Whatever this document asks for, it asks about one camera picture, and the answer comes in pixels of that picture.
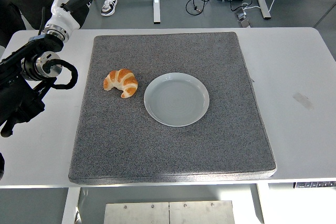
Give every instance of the pastry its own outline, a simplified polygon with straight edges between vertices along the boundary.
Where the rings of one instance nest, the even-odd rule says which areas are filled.
[[[123,68],[112,70],[105,78],[103,87],[105,90],[111,90],[112,88],[122,90],[121,98],[128,98],[136,92],[138,82],[131,70]]]

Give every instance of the white table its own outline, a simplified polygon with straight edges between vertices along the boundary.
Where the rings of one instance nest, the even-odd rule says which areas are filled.
[[[255,183],[265,209],[269,183],[336,180],[336,62],[315,29],[79,30],[59,53],[77,67],[78,83],[71,90],[50,90],[44,98],[44,112],[29,123],[16,125],[13,136],[0,138],[6,161],[0,188],[73,187],[69,193],[78,198],[79,185],[68,180],[68,171],[95,36],[221,31],[238,35],[278,170],[260,181],[184,184]],[[3,58],[36,34],[17,32]],[[58,80],[67,83],[69,78],[64,71]]]

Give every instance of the white plate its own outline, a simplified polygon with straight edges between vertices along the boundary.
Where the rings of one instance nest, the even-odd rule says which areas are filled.
[[[209,94],[198,79],[185,73],[166,73],[146,88],[145,107],[155,120],[182,127],[197,122],[209,107]]]

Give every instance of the gray felt mat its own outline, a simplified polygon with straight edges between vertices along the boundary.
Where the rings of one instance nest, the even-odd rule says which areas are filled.
[[[104,91],[111,70],[131,69],[134,96]],[[146,111],[156,77],[182,72],[207,87],[206,114],[169,127]],[[271,176],[275,160],[235,33],[99,36],[94,39],[69,171],[77,184],[196,182]]]

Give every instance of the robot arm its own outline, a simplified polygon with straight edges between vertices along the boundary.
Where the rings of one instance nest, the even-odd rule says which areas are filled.
[[[76,84],[76,68],[61,60],[56,52],[84,24],[92,1],[55,0],[44,34],[31,38],[0,62],[0,126],[5,124],[2,137],[12,135],[16,123],[29,122],[44,110],[42,98],[50,88],[71,89]],[[66,85],[56,85],[63,67],[71,71],[71,80]],[[31,88],[26,80],[40,83]]]

